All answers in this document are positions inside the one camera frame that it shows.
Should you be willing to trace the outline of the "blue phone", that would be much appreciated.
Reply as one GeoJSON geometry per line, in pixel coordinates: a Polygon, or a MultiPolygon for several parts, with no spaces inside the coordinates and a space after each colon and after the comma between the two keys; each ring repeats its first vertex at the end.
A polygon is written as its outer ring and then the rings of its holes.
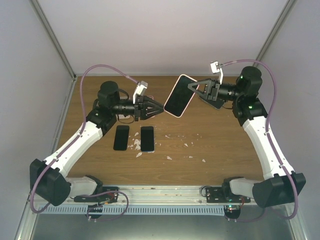
{"type": "Polygon", "coordinates": [[[142,126],[140,129],[140,149],[142,152],[153,152],[155,150],[155,138],[153,126],[142,126]]]}

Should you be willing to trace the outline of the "cream cased phone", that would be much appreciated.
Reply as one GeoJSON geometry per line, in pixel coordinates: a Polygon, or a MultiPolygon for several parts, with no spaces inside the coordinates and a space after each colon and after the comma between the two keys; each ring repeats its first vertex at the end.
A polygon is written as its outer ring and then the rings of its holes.
{"type": "Polygon", "coordinates": [[[164,104],[164,111],[176,118],[180,118],[195,95],[192,90],[188,89],[188,84],[195,81],[197,80],[181,74],[164,104]]]}

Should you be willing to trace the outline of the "bare black phone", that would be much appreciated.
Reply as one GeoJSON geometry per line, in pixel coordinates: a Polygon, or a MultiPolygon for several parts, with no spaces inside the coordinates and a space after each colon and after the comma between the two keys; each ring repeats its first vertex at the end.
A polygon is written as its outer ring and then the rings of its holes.
{"type": "Polygon", "coordinates": [[[221,109],[225,104],[225,102],[220,99],[217,99],[216,101],[204,99],[203,97],[199,97],[199,99],[217,110],[221,109]]]}

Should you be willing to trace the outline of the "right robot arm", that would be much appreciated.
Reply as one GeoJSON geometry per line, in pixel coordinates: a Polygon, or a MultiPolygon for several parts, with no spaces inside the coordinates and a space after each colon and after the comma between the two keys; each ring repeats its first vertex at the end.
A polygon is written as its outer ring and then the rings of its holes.
{"type": "Polygon", "coordinates": [[[249,136],[263,173],[263,181],[244,177],[226,178],[221,196],[228,203],[239,196],[254,199],[261,208],[297,203],[306,184],[303,173],[296,173],[286,160],[270,127],[270,112],[258,98],[263,83],[261,71],[253,66],[242,69],[235,84],[222,79],[205,79],[188,84],[188,88],[204,100],[231,101],[232,112],[249,136]]]}

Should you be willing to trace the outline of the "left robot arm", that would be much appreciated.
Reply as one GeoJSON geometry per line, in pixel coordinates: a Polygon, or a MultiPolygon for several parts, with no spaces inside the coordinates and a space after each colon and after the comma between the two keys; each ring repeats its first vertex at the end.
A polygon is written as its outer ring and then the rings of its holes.
{"type": "Polygon", "coordinates": [[[68,174],[81,156],[110,131],[119,115],[144,121],[163,113],[164,106],[145,95],[147,88],[145,81],[138,82],[133,96],[122,99],[123,90],[116,82],[104,82],[92,110],[84,115],[75,134],[50,156],[30,164],[30,204],[34,204],[36,195],[53,206],[61,205],[67,198],[101,203],[114,193],[104,192],[103,183],[91,175],[69,178],[68,174]]]}

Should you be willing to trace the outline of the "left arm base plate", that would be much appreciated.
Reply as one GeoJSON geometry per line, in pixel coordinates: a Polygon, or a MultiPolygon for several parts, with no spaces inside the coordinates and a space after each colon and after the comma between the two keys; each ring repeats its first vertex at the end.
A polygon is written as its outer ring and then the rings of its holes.
{"type": "Polygon", "coordinates": [[[72,199],[76,203],[97,203],[97,204],[104,204],[104,203],[116,203],[118,201],[118,193],[115,191],[118,191],[119,187],[117,186],[102,186],[100,189],[95,190],[93,193],[94,195],[97,195],[99,193],[105,193],[100,196],[95,197],[87,197],[87,196],[75,196],[72,199]]]}

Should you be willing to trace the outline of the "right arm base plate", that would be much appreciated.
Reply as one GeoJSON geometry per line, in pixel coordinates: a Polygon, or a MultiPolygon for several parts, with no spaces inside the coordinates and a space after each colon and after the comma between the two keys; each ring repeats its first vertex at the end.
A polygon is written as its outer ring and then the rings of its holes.
{"type": "Polygon", "coordinates": [[[202,186],[199,190],[202,197],[206,199],[207,203],[211,204],[246,204],[250,203],[251,199],[249,197],[232,195],[230,197],[225,197],[221,186],[202,186]]]}

